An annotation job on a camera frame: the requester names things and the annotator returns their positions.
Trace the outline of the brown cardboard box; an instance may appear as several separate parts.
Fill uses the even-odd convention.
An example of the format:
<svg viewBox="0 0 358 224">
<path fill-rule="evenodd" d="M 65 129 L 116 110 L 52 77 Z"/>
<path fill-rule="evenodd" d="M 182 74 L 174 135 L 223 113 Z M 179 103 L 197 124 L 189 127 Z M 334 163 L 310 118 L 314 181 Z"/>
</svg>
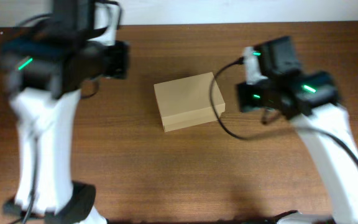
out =
<svg viewBox="0 0 358 224">
<path fill-rule="evenodd" d="M 154 85 L 166 133 L 216 121 L 216 117 L 225 112 L 226 104 L 218 87 L 213 88 L 214 105 L 211 106 L 209 87 L 212 83 L 216 81 L 209 72 Z"/>
</svg>

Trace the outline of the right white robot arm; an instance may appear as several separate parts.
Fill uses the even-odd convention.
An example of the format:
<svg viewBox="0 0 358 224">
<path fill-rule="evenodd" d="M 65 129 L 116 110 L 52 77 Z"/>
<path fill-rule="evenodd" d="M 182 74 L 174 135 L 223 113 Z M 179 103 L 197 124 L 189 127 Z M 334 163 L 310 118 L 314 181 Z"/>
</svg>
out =
<svg viewBox="0 0 358 224">
<path fill-rule="evenodd" d="M 333 76 L 306 73 L 289 36 L 246 47 L 246 80 L 236 86 L 243 113 L 279 111 L 307 147 L 328 191 L 335 223 L 358 223 L 358 148 Z"/>
</svg>

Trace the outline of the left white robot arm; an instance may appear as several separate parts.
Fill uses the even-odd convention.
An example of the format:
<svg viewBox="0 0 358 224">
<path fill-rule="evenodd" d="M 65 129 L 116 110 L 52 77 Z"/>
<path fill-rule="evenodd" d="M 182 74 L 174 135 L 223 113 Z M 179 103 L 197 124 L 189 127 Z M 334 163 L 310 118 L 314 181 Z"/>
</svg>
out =
<svg viewBox="0 0 358 224">
<path fill-rule="evenodd" d="M 17 118 L 20 179 L 2 211 L 16 223 L 106 223 L 96 188 L 71 178 L 72 134 L 84 82 L 124 79 L 129 45 L 116 39 L 117 1 L 54 1 L 14 26 L 1 44 L 4 88 Z"/>
</svg>

